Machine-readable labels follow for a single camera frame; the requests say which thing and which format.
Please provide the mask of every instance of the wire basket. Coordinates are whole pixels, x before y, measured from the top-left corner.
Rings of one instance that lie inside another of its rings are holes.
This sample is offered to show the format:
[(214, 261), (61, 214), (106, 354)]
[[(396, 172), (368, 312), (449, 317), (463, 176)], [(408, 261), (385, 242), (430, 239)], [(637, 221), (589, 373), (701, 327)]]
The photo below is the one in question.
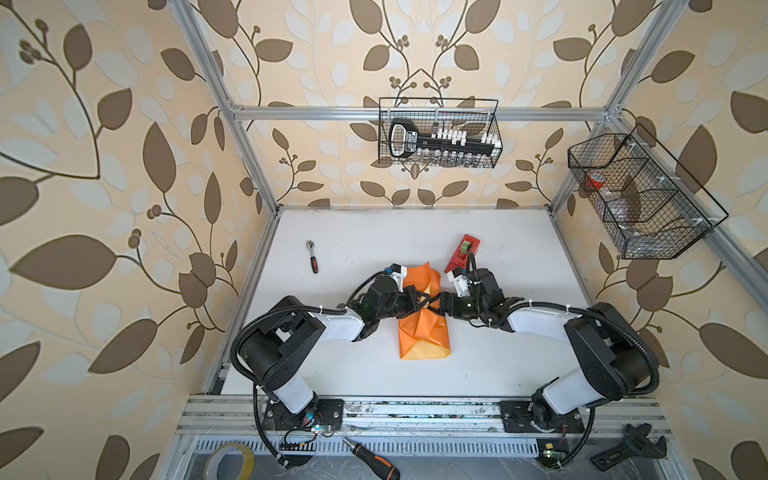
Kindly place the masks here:
[(493, 168), (504, 146), (498, 101), (379, 99), (379, 165)]
[[(650, 155), (656, 146), (670, 158), (673, 174)], [(624, 259), (675, 258), (728, 217), (642, 124), (629, 134), (602, 134), (568, 148), (568, 168)], [(705, 213), (702, 201), (717, 213)]]

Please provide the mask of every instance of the white table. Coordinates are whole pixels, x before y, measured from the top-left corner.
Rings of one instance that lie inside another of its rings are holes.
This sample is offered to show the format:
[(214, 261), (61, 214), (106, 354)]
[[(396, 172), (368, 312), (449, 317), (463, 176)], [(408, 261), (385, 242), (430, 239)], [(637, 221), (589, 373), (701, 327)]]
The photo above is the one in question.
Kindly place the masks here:
[[(481, 241), (488, 268), (506, 296), (585, 306), (584, 296), (543, 210), (288, 210), (277, 232), (247, 316), (251, 321), (286, 295), (336, 307), (372, 273), (392, 263), (429, 261), (442, 271), (465, 233)], [(315, 242), (319, 273), (306, 241)], [(452, 354), (400, 359), (398, 322), (385, 319), (362, 342), (315, 346), (300, 372), (327, 396), (529, 396), (578, 363), (572, 348), (527, 333), (473, 328), (448, 318)], [(221, 391), (249, 395), (250, 381), (230, 369)]]

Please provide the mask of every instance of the tape roll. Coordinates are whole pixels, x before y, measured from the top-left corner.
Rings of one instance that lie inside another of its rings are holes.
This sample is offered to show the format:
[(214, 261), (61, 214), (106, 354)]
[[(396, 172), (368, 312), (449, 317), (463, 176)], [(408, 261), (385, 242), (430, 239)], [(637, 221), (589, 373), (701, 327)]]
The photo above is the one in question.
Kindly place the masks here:
[(253, 458), (253, 450), (246, 447), (242, 443), (228, 442), (216, 449), (216, 451), (210, 454), (208, 461), (205, 462), (205, 473), (203, 478), (205, 480), (217, 480), (216, 473), (219, 470), (219, 465), (224, 456), (231, 453), (233, 450), (240, 451), (240, 455), (243, 457), (243, 467), (240, 469), (240, 473), (237, 474), (236, 480), (248, 480), (250, 474), (253, 473), (253, 464), (255, 462)]

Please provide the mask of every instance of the orange paper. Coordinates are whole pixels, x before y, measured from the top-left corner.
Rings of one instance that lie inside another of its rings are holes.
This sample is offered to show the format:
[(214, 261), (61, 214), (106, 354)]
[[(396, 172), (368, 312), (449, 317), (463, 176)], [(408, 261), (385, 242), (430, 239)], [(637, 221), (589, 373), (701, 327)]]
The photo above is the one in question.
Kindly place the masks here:
[[(435, 296), (440, 293), (440, 274), (429, 267), (429, 262), (409, 267), (402, 285), (413, 285), (419, 292)], [(451, 343), (444, 316), (425, 307), (400, 320), (400, 359), (444, 359), (450, 354)]]

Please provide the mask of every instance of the wire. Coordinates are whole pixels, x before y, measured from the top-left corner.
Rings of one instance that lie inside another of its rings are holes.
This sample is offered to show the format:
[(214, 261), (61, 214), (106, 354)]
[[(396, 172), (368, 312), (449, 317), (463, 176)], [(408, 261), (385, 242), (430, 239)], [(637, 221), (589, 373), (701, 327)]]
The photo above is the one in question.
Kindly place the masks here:
[(365, 285), (368, 285), (368, 282), (370, 282), (371, 280), (373, 280), (376, 277), (381, 276), (381, 275), (386, 275), (386, 272), (384, 270), (381, 270), (380, 272), (376, 272), (373, 275), (371, 275), (370, 277), (368, 277), (368, 280), (366, 280), (365, 282), (361, 283), (360, 286), (358, 286), (355, 289), (355, 291), (352, 292), (352, 295), (349, 296), (349, 298), (346, 301), (346, 304), (349, 305), (350, 303), (352, 303), (352, 301), (355, 299), (355, 295), (357, 295), (360, 292), (360, 290), (362, 290), (362, 288)]

